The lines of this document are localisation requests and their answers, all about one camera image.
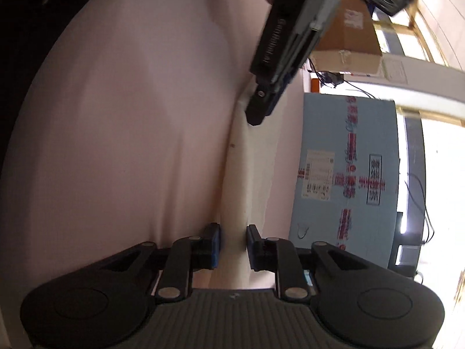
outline orange object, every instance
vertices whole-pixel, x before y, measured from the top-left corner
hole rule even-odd
[[[311,79],[310,92],[319,93],[319,79]]]

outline screw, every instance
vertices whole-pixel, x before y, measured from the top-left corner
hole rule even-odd
[[[308,291],[300,287],[291,287],[284,291],[285,295],[291,299],[304,299],[308,296]]]
[[[158,296],[162,297],[163,299],[175,299],[180,295],[181,291],[175,287],[164,287],[158,290]]]

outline pink fabric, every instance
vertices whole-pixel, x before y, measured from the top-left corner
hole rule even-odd
[[[84,7],[37,74],[10,141],[0,189],[4,279],[25,292],[214,221],[234,102],[250,79],[267,10],[265,0]],[[282,237],[300,152],[299,81],[264,229]]]

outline circular cover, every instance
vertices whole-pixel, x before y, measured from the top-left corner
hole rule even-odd
[[[46,348],[99,349],[131,335],[148,313],[147,297],[121,276],[104,272],[63,277],[33,290],[21,321]]]
[[[327,329],[357,346],[421,346],[434,339],[444,318],[436,294],[401,276],[339,279],[319,297],[318,315]]]

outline brown cardboard box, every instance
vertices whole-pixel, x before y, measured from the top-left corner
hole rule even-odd
[[[331,26],[310,54],[317,71],[374,74],[381,50],[363,0],[342,0]]]

